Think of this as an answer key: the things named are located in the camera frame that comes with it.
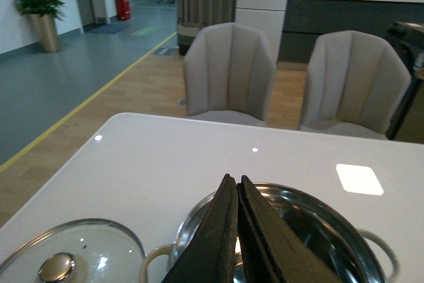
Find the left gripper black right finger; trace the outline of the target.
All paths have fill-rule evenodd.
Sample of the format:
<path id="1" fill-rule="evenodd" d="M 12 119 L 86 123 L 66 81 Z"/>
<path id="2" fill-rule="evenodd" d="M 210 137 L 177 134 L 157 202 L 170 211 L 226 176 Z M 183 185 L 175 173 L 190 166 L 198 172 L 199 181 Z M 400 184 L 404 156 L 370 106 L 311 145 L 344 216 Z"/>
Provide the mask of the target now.
<path id="1" fill-rule="evenodd" d="M 340 282 L 247 176 L 238 191 L 238 237 L 247 282 Z"/>

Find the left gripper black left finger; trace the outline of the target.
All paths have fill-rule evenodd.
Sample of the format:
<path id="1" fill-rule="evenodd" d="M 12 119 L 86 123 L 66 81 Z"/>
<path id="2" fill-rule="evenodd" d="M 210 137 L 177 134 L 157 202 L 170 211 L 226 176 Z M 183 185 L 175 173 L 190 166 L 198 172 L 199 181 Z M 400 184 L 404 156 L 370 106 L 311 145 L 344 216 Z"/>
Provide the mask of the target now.
<path id="1" fill-rule="evenodd" d="M 225 174 L 192 240 L 163 281 L 232 282 L 237 222 L 237 186 Z"/>

